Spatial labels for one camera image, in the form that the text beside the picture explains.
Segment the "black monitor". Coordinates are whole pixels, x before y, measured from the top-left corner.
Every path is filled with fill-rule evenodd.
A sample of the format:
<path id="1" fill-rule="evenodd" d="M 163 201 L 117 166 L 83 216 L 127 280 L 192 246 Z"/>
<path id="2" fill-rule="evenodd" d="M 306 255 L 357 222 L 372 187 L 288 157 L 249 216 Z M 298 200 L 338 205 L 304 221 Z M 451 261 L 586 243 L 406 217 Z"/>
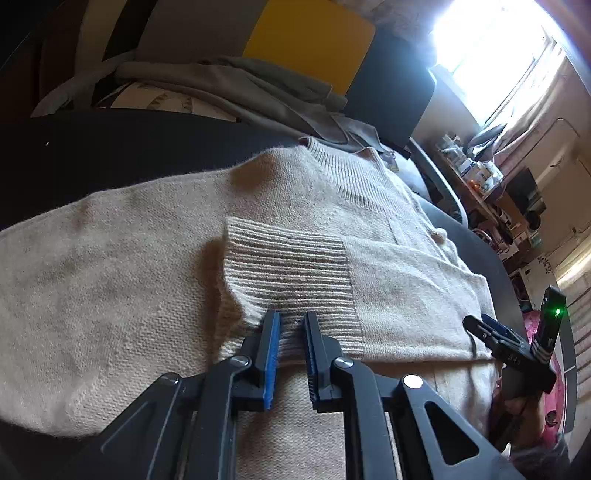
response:
<path id="1" fill-rule="evenodd" d="M 520 170 L 506 185 L 505 192 L 513 200 L 522 215 L 546 210 L 538 184 L 528 168 Z"/>

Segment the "wooden desk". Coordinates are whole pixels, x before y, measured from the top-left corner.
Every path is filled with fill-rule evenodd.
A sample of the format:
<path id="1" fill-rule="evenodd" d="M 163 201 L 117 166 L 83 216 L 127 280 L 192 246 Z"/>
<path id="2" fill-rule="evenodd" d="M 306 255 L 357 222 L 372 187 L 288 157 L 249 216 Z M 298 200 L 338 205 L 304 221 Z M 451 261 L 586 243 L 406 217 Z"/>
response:
<path id="1" fill-rule="evenodd" d="M 450 182 L 452 188 L 460 198 L 462 205 L 468 212 L 478 210 L 484 218 L 491 221 L 495 226 L 507 226 L 507 223 L 502 217 L 485 202 L 474 187 L 465 181 L 455 169 L 453 163 L 438 149 L 435 149 L 435 158 L 438 161 L 439 167 L 444 172 L 444 176 Z"/>

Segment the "grey hoodie on chair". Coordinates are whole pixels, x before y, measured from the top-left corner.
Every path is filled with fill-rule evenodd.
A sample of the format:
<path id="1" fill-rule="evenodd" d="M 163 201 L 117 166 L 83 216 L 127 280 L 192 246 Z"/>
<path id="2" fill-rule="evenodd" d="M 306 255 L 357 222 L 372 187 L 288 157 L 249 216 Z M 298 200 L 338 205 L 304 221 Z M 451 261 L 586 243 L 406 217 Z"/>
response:
<path id="1" fill-rule="evenodd" d="M 374 126 L 346 117 L 348 100 L 331 84 L 263 60 L 219 56 L 187 64 L 126 61 L 116 76 L 185 93 L 247 124 L 294 138 L 315 137 L 346 152 L 391 150 Z"/>

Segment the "middle pink curtain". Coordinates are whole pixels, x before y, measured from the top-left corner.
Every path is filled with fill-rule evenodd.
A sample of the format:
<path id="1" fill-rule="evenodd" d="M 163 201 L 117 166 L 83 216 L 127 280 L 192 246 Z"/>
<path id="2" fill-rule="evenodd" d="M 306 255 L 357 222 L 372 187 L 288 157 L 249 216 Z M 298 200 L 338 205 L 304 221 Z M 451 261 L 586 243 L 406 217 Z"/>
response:
<path id="1" fill-rule="evenodd" d="M 552 79 L 527 83 L 518 95 L 505 128 L 492 147 L 492 160 L 503 172 L 511 172 L 537 140 L 559 118 L 568 120 L 577 132 L 590 131 L 590 94 L 567 57 Z"/>

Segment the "beige knit sweater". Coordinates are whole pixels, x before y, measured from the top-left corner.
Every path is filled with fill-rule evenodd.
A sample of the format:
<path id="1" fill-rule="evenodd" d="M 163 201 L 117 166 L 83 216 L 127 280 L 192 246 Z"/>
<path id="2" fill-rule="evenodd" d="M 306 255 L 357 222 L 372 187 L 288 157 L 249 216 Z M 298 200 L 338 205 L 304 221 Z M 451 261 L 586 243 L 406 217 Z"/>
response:
<path id="1" fill-rule="evenodd" d="M 492 314 L 460 258 L 377 152 L 313 139 L 235 168 L 90 195 L 1 234 L 1 417 L 102 430 L 158 376 L 238 351 L 280 311 L 273 409 L 238 430 L 242 479 L 341 479 L 342 417 L 308 398 L 301 318 L 348 356 L 426 381 L 484 430 L 494 363 L 464 330 Z"/>

